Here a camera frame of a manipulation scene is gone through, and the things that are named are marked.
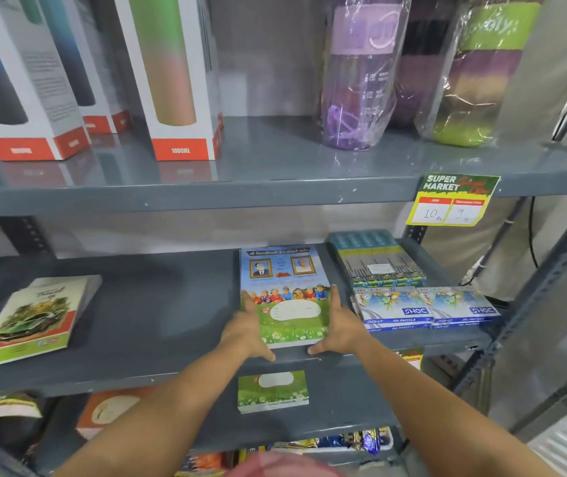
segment white and red box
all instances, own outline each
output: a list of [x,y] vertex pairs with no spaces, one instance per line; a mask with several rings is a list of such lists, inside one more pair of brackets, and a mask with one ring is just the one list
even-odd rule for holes
[[63,160],[88,146],[38,0],[0,0],[0,159]]
[[89,0],[41,0],[41,6],[87,131],[119,133],[131,128],[113,49]]
[[158,160],[215,160],[223,116],[206,0],[115,0]]

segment metal shelf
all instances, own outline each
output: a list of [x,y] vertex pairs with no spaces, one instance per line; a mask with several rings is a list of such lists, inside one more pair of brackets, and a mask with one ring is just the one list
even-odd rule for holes
[[411,201],[423,174],[502,176],[495,196],[567,194],[567,147],[463,149],[388,131],[374,150],[320,145],[310,118],[226,118],[218,161],[157,162],[144,123],[64,162],[0,162],[0,216]]
[[[399,241],[426,272],[431,286],[449,284],[417,243]],[[346,282],[323,244],[319,256],[330,283],[345,289]],[[212,350],[224,322],[239,306],[239,253],[232,249],[3,261],[10,263],[17,275],[0,288],[0,310],[11,292],[35,277],[101,274],[104,281],[74,328],[69,348],[0,365],[0,391],[53,397],[157,385]],[[483,349],[492,341],[479,327],[387,331],[375,337],[394,350],[423,348],[427,355]],[[359,364],[353,355],[310,356],[305,346],[275,353],[274,363],[248,360],[240,375]]]
[[[233,378],[201,426],[193,451],[233,450],[397,425],[390,406],[360,366],[306,369],[306,380],[309,405],[242,415]],[[75,428],[87,399],[86,394],[66,397],[55,410],[32,459],[38,473],[54,471],[84,444]]]

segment green and pink gradient bottle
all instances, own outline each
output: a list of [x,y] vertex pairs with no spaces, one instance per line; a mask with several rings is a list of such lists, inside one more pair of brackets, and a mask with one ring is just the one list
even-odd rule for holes
[[393,82],[411,0],[335,0],[323,84],[323,143],[365,151],[396,105]]
[[177,0],[129,0],[153,106],[160,123],[196,122]]

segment plastic wrap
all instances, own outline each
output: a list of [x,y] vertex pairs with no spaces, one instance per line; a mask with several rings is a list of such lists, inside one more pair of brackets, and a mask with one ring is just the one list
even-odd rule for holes
[[323,84],[323,141],[372,148],[396,105],[393,82],[411,0],[335,0]]
[[468,0],[446,47],[438,88],[416,127],[425,138],[471,147],[494,142],[505,90],[544,0]]
[[411,0],[394,82],[397,100],[391,127],[412,127],[421,100],[437,86],[456,7],[456,0]]

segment small green notebook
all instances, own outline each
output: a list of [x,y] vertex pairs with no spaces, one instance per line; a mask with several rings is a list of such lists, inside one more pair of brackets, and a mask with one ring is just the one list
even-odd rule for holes
[[306,374],[300,371],[264,373],[239,378],[237,408],[242,413],[307,405]]

